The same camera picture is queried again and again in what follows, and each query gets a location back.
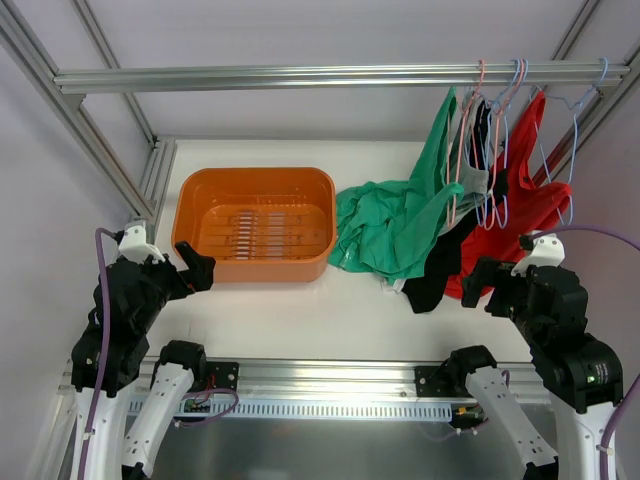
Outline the pink wire hanger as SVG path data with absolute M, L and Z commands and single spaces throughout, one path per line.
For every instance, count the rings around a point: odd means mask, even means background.
M 448 169 L 447 177 L 446 177 L 447 183 L 454 182 L 456 184 L 459 184 L 460 169 L 461 169 L 460 165 L 461 165 L 462 155 L 464 152 L 467 120 L 470 114 L 471 107 L 474 105 L 475 98 L 477 97 L 478 92 L 484 82 L 484 76 L 486 71 L 484 60 L 479 61 L 479 68 L 480 68 L 479 80 L 476 82 L 475 87 L 471 91 L 471 93 L 467 94 L 465 96 L 465 100 L 463 100 L 461 103 L 463 110 L 462 110 L 461 120 L 459 124 L 460 130 L 459 130 L 458 145 L 456 150 L 457 157 L 453 167 L 450 166 L 450 162 L 447 162 L 447 169 Z M 454 226 L 455 218 L 456 218 L 456 208 L 457 208 L 457 195 L 454 195 L 452 199 L 449 201 L 449 203 L 447 204 L 447 209 L 446 209 L 446 225 L 448 227 Z
M 509 86 L 504 90 L 503 93 L 499 94 L 496 99 L 492 102 L 492 115 L 493 115 L 493 128 L 494 133 L 492 136 L 493 140 L 493 154 L 494 160 L 492 161 L 491 167 L 491 185 L 487 192 L 487 201 L 486 206 L 488 207 L 487 213 L 485 215 L 485 219 L 482 227 L 489 231 L 493 228 L 496 222 L 496 196 L 495 196 L 495 187 L 497 186 L 497 177 L 499 173 L 499 162 L 498 162 L 498 143 L 500 140 L 500 131 L 501 126 L 503 124 L 506 125 L 505 129 L 508 129 L 508 122 L 504 120 L 504 115 L 506 111 L 510 108 L 511 100 L 515 96 L 515 94 L 519 91 L 520 86 L 523 81 L 526 79 L 528 74 L 528 61 L 526 59 L 518 59 L 515 61 L 516 68 L 514 72 L 514 76 Z

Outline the grey tank top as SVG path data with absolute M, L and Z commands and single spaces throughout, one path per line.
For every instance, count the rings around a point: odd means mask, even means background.
M 476 112 L 478 103 L 482 102 L 482 99 L 471 99 L 472 91 L 468 91 L 460 106 L 461 114 L 464 113 L 464 109 L 468 104 L 471 104 L 469 116 L 467 118 L 467 125 L 465 126 L 465 139 L 463 141 L 463 155 L 461 158 L 460 174 L 458 183 L 463 187 L 463 197 L 457 201 L 455 220 L 451 226 L 444 223 L 439 235 L 443 236 L 451 229 L 457 226 L 462 219 L 475 208 L 476 201 L 481 200 L 483 195 L 487 192 L 487 183 L 489 180 L 489 172 L 484 167 L 474 167 L 466 157 L 466 154 L 471 154 L 471 137 L 470 129 L 473 128 L 476 120 Z

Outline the green tank top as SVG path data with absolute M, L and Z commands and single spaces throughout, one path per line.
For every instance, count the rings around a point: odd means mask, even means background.
M 406 180 L 367 182 L 336 195 L 337 240 L 330 265 L 389 282 L 424 275 L 425 261 L 464 187 L 446 181 L 449 127 L 457 108 L 450 88 Z

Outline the blue wire hanger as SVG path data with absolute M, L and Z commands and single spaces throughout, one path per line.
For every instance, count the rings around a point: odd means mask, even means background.
M 475 134 L 472 134 L 472 148 L 473 148 L 473 152 L 474 152 L 474 159 L 475 160 L 481 160 L 482 161 L 482 166 L 485 167 L 485 169 L 489 172 L 489 180 L 488 180 L 488 184 L 487 184 L 487 192 L 488 189 L 490 188 L 491 185 L 491 164 L 492 161 L 494 160 L 494 154 L 493 154 L 493 140 L 492 140 L 492 136 L 494 133 L 494 128 L 493 128 L 493 115 L 492 115 L 492 102 L 494 100 L 486 100 L 483 99 L 482 100 L 482 106 L 483 106 L 483 111 L 481 114 L 478 114 L 477 117 L 480 120 L 486 119 L 487 120 L 487 133 L 484 137 L 481 138 L 481 142 L 479 143 L 480 147 L 481 147 L 481 151 L 477 152 L 477 144 L 476 144 L 476 137 Z M 503 166 L 502 169 L 499 170 L 500 172 L 505 172 L 507 169 L 507 165 L 508 165 L 508 153 L 507 153 L 507 147 L 504 147 L 504 151 L 503 151 L 504 157 L 503 157 Z M 496 187 L 495 187 L 495 196 L 496 196 L 496 222 L 498 223 L 498 226 L 500 228 L 504 228 L 507 224 L 508 221 L 508 204 L 507 204 L 507 199 L 506 199 L 506 193 L 499 193 L 496 194 Z M 483 195 L 481 200 L 478 200 L 476 202 L 475 208 L 476 208 L 476 215 L 477 215 L 477 222 L 478 222 L 478 226 L 482 227 L 484 219 L 485 219 L 485 215 L 487 213 L 487 209 L 488 207 L 486 206 L 486 201 L 487 201 L 487 192 Z

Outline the white tank top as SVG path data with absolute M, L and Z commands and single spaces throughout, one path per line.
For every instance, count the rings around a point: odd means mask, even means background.
M 391 281 L 390 279 L 382 278 L 380 280 L 380 286 L 384 292 L 393 292 L 396 294 L 399 294 L 403 291 L 405 283 L 405 279 L 395 279 Z

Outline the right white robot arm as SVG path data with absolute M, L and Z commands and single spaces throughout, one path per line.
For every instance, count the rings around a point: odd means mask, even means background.
M 632 398 L 623 388 L 621 362 L 587 332 L 587 290 L 560 266 L 529 266 L 484 257 L 463 281 L 462 304 L 477 305 L 493 290 L 486 312 L 511 320 L 529 346 L 532 364 L 552 403 L 557 446 L 533 427 L 489 350 L 455 350 L 442 365 L 448 388 L 471 396 L 506 443 L 519 479 L 612 479 L 615 430 Z

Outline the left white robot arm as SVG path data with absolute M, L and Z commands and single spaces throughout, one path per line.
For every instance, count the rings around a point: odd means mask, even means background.
M 184 270 L 169 259 L 134 262 L 120 257 L 111 265 L 98 261 L 95 306 L 71 353 L 77 406 L 74 479 L 150 478 L 180 401 L 207 382 L 204 346 L 170 341 L 161 350 L 140 417 L 131 431 L 125 429 L 151 326 L 168 302 L 213 285 L 214 258 L 200 255 L 186 241 L 174 247 L 186 264 Z

